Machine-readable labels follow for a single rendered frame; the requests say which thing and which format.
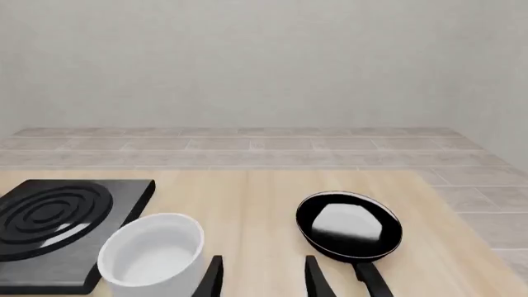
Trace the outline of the flat black stove plate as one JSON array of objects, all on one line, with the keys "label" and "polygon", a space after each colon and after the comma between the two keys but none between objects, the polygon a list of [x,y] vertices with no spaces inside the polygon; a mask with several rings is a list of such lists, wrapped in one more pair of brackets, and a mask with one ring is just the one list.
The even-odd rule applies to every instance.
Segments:
[{"label": "flat black stove plate", "polygon": [[106,240],[140,217],[154,180],[25,180],[0,197],[0,295],[88,295]]}]

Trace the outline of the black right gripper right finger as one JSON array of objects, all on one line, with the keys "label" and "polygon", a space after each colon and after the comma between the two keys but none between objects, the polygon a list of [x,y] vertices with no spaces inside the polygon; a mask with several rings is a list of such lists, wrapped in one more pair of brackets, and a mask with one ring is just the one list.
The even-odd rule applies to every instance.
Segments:
[{"label": "black right gripper right finger", "polygon": [[305,285],[308,297],[336,297],[314,256],[305,257]]}]

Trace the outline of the black frying pan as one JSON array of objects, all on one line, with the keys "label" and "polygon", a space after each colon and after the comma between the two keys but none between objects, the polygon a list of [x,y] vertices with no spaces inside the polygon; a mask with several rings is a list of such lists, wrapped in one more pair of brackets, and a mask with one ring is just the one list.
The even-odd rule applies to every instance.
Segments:
[{"label": "black frying pan", "polygon": [[403,241],[403,227],[388,207],[353,192],[325,191],[300,202],[295,219],[314,249],[351,264],[370,297],[394,297],[375,266]]}]

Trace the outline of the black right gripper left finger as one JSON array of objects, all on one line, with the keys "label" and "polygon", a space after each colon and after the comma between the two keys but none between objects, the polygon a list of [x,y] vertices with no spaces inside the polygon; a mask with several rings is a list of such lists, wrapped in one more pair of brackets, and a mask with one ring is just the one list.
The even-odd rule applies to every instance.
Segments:
[{"label": "black right gripper left finger", "polygon": [[223,278],[223,257],[215,255],[192,297],[221,297]]}]

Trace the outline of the white bowl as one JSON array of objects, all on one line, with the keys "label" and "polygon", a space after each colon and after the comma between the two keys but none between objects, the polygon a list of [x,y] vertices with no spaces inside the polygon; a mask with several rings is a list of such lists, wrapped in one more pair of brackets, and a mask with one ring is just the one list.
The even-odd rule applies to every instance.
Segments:
[{"label": "white bowl", "polygon": [[186,214],[150,214],[114,232],[97,267],[111,297],[191,297],[205,274],[205,233]]}]

